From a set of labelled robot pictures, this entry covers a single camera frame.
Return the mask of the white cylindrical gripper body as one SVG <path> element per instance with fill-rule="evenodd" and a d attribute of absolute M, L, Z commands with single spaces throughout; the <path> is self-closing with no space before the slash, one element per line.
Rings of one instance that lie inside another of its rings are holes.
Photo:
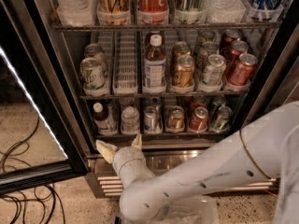
<path fill-rule="evenodd" d="M 146 164 L 143 152 L 136 147 L 119 149 L 113 158 L 112 166 L 125 188 L 136 181 L 155 177 Z"/>

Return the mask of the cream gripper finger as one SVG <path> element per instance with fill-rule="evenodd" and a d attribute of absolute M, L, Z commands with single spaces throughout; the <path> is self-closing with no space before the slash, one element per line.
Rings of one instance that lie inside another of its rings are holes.
<path fill-rule="evenodd" d="M 142 134 L 138 133 L 135 139 L 132 142 L 132 147 L 137 148 L 139 150 L 142 149 Z"/>
<path fill-rule="evenodd" d="M 103 156 L 106 162 L 112 163 L 118 148 L 101 140 L 96 140 L 95 145 L 97 151 Z"/>

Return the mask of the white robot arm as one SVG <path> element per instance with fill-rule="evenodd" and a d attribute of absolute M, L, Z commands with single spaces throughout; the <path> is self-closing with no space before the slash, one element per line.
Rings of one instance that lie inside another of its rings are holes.
<path fill-rule="evenodd" d="M 122 182 L 120 210 L 127 219 L 156 220 L 176 200 L 279 178 L 273 224 L 298 224 L 298 101 L 256 119 L 160 176 L 148 168 L 140 143 L 140 136 L 123 148 L 96 142 Z"/>

